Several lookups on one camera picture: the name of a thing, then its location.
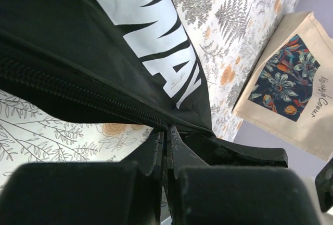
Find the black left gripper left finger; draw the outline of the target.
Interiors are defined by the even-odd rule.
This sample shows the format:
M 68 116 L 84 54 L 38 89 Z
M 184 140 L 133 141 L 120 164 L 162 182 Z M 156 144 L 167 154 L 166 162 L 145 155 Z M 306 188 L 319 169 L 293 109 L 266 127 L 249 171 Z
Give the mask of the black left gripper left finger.
M 159 224 L 164 133 L 120 162 L 29 163 L 1 193 L 1 224 Z

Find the floral table mat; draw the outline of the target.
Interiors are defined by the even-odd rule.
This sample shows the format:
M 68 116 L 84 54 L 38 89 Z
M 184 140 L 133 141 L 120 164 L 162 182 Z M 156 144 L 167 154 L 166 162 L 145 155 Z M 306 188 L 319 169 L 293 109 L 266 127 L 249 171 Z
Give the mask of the floral table mat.
M 284 14 L 299 0 L 173 0 L 208 81 L 212 125 L 233 141 L 242 119 L 232 113 L 244 83 Z M 120 161 L 151 128 L 75 124 L 1 92 L 1 184 L 28 162 Z

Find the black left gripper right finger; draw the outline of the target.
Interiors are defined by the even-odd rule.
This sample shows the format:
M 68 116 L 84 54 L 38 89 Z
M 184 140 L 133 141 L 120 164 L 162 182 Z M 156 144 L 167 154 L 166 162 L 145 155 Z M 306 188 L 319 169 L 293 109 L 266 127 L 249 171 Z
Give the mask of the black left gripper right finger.
M 320 224 L 311 196 L 288 167 L 211 166 L 172 126 L 166 197 L 174 224 Z

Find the black racket bag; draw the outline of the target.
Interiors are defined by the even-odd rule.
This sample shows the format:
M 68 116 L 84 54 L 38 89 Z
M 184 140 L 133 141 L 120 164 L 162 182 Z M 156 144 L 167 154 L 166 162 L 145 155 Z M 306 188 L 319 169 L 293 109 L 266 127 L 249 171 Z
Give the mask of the black racket bag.
M 68 122 L 213 134 L 172 0 L 1 0 L 1 90 Z

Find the beige tote bag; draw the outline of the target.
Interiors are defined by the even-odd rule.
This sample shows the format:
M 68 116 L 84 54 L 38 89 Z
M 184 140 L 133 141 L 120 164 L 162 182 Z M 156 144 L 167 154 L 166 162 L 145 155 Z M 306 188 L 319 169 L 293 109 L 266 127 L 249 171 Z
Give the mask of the beige tote bag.
M 233 112 L 316 157 L 332 157 L 332 39 L 312 12 L 286 14 Z

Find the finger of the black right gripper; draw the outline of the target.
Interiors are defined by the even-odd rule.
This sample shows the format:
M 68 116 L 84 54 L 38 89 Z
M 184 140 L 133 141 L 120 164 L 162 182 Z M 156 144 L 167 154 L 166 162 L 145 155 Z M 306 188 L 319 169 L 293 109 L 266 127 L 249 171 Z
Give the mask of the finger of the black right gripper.
M 288 167 L 287 152 L 283 148 L 250 147 L 199 133 L 181 133 L 180 137 L 194 153 L 211 166 Z

